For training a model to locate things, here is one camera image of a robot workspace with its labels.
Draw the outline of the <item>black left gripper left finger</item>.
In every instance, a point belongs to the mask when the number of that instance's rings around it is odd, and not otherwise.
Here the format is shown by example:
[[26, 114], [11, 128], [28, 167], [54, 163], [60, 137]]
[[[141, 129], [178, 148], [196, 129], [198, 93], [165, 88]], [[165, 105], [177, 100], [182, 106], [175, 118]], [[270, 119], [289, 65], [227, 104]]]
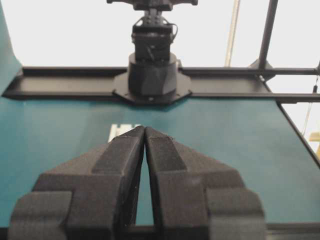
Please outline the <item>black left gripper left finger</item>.
[[143, 126], [42, 173], [14, 207], [10, 240], [111, 240], [135, 221]]

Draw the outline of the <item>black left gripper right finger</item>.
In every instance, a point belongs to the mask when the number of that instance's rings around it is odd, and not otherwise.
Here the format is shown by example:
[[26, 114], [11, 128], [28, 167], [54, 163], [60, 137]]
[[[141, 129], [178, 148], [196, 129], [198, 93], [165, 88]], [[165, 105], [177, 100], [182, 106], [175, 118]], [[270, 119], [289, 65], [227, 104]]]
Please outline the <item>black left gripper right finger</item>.
[[151, 127], [144, 141], [154, 224], [162, 240], [263, 240], [259, 196], [239, 171]]

